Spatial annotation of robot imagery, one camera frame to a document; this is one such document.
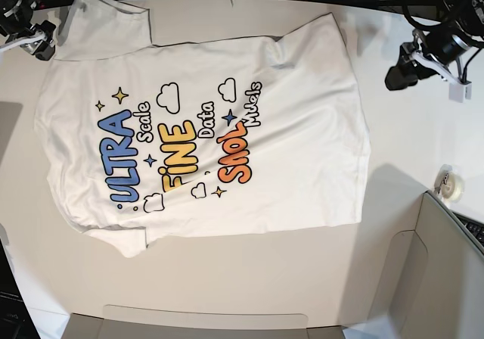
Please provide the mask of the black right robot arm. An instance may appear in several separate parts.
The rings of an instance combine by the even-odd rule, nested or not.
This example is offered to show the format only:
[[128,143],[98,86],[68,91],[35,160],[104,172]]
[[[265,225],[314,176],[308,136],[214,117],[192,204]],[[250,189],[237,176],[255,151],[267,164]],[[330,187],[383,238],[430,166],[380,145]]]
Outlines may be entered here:
[[36,5],[35,0],[1,0],[2,54],[19,47],[41,61],[53,57],[56,26],[48,20],[31,23]]

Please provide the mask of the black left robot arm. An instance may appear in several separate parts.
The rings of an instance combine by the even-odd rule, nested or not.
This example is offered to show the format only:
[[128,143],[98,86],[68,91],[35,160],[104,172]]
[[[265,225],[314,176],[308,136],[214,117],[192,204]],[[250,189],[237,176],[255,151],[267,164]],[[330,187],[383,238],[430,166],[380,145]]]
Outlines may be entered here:
[[483,50],[483,0],[443,0],[446,12],[434,25],[416,21],[408,9],[409,0],[401,2],[405,19],[414,27],[413,39],[401,44],[399,59],[385,77],[386,88],[403,90],[438,75],[468,99],[468,67],[475,57],[465,64],[461,57],[471,48]]

